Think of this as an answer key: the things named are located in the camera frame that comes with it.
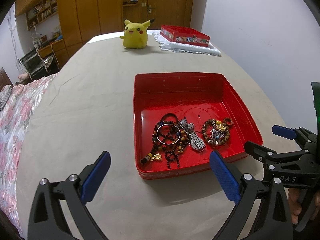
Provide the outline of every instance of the red tin box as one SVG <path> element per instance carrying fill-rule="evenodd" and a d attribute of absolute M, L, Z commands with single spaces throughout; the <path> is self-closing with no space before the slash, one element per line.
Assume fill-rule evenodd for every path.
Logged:
<path fill-rule="evenodd" d="M 210 40 L 208 35 L 195 29 L 173 25 L 161 25 L 160 34 L 169 41 L 203 47 L 208 47 Z"/>
<path fill-rule="evenodd" d="M 179 120 L 186 118 L 188 123 L 193 122 L 196 131 L 200 131 L 208 119 L 230 117 L 234 123 L 230 128 L 230 139 L 219 148 L 227 162 L 247 156 L 243 145 L 248 140 L 262 145 L 262 137 L 248 108 L 222 74 L 138 74 L 134 79 L 133 108 L 135 161 L 139 175 L 144 179 L 174 177 L 210 168 L 209 155 L 213 149 L 207 144 L 200 153 L 188 145 L 179 156 L 179 168 L 176 162 L 171 162 L 171 169 L 168 169 L 163 152 L 162 161 L 140 163 L 153 146 L 155 124 L 166 113 L 174 113 Z"/>

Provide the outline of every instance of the door handle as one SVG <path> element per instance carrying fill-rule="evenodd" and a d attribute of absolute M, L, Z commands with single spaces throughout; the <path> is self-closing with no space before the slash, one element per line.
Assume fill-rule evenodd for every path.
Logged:
<path fill-rule="evenodd" d="M 151 5 L 148 5 L 148 13 L 151 13 L 151 9 L 155 9 L 155 8 L 152 8 Z"/>

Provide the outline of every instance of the wooden desk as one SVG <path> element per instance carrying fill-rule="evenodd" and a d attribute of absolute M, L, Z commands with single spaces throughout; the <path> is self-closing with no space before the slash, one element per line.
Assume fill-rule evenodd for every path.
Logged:
<path fill-rule="evenodd" d="M 49 44 L 45 46 L 44 48 L 39 50 L 39 54 L 42 58 L 48 56 L 49 54 L 54 51 L 57 61 L 59 63 L 59 68 L 62 69 L 62 67 L 67 63 L 69 60 L 69 55 L 67 53 L 66 46 L 64 44 L 64 40 L 58 40 L 53 42 L 52 44 Z"/>

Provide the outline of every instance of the silver bangle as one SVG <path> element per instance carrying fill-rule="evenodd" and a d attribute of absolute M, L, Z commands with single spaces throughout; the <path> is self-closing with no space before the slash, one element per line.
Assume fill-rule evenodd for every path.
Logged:
<path fill-rule="evenodd" d="M 159 132 L 160 128 L 163 127 L 163 126 L 165 126 L 165 125 L 174 126 L 174 127 L 177 128 L 177 130 L 179 131 L 179 138 L 178 138 L 174 143 L 164 143 L 164 142 L 160 141 L 160 139 L 159 139 L 159 137 L 158 137 L 158 132 Z M 180 132 L 180 129 L 179 129 L 176 125 L 171 124 L 171 123 L 167 123 L 167 124 L 161 125 L 161 126 L 158 128 L 157 133 L 156 133 L 156 136 L 157 136 L 157 140 L 158 140 L 160 143 L 162 143 L 162 144 L 164 144 L 164 145 L 173 145 L 173 144 L 175 144 L 177 141 L 179 141 L 179 139 L 180 139 L 180 137 L 181 137 L 181 132 Z"/>

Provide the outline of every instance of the bookshelf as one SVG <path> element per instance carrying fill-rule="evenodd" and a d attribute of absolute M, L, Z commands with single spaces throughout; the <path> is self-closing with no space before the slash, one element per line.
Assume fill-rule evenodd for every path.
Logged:
<path fill-rule="evenodd" d="M 26 13 L 28 31 L 58 13 L 57 0 L 41 0 Z"/>

